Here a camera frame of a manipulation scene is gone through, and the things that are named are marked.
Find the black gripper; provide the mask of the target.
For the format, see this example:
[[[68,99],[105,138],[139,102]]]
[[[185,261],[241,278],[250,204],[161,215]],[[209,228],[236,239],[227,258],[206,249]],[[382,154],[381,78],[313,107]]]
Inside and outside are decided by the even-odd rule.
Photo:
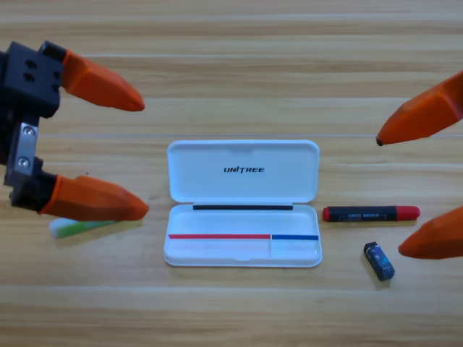
[[[40,120],[58,110],[61,86],[97,106],[145,108],[143,97],[126,79],[94,61],[49,41],[38,50],[11,42],[1,52],[1,165],[13,207],[38,213],[54,192],[57,176],[43,171],[35,151]]]

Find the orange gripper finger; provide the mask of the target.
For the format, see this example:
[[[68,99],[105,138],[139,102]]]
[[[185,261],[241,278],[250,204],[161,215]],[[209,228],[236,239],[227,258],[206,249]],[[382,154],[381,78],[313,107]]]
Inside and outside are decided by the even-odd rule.
[[[50,200],[39,213],[78,221],[140,220],[149,206],[125,188],[90,177],[58,175]]]
[[[442,260],[462,256],[462,207],[424,223],[398,247],[405,257]]]
[[[430,137],[462,120],[462,73],[403,103],[376,136],[378,145]]]

